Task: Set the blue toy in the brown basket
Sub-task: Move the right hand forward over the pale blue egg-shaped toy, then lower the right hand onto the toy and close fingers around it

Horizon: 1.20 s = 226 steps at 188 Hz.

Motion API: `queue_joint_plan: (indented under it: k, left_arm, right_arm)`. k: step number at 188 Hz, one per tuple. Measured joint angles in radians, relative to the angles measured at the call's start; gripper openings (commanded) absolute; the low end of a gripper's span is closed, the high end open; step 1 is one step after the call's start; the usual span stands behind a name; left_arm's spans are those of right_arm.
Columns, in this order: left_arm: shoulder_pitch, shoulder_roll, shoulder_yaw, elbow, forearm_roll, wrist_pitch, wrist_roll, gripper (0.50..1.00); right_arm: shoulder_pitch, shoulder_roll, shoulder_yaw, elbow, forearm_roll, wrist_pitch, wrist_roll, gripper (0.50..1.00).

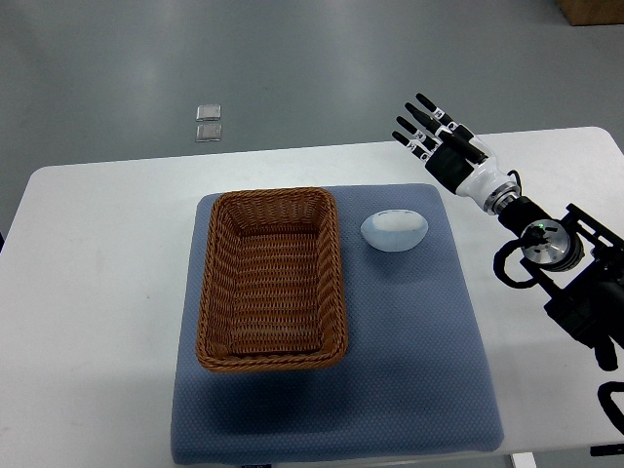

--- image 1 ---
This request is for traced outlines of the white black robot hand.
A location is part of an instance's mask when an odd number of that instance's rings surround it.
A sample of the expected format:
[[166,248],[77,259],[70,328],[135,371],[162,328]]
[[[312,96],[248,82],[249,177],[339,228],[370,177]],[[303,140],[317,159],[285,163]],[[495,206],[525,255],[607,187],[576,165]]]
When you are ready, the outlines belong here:
[[500,214],[507,203],[517,198],[516,180],[499,170],[493,151],[465,126],[441,127],[439,122],[451,121],[447,113],[424,94],[415,97],[437,121],[411,102],[405,103],[405,109],[434,135],[424,134],[398,116],[397,123],[415,139],[398,131],[392,132],[393,139],[416,158],[426,159],[425,169],[446,190],[472,199],[485,213]]

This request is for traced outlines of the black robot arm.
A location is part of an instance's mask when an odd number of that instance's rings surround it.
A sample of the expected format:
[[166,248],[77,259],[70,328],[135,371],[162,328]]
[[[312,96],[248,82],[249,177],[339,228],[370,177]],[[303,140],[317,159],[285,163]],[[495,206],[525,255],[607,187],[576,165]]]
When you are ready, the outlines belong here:
[[524,195],[517,171],[503,173],[495,154],[423,94],[407,102],[410,118],[392,134],[450,193],[472,199],[515,238],[493,259],[510,288],[541,287],[544,309],[573,339],[592,349],[604,371],[618,368],[623,345],[623,241],[574,205],[556,219]]

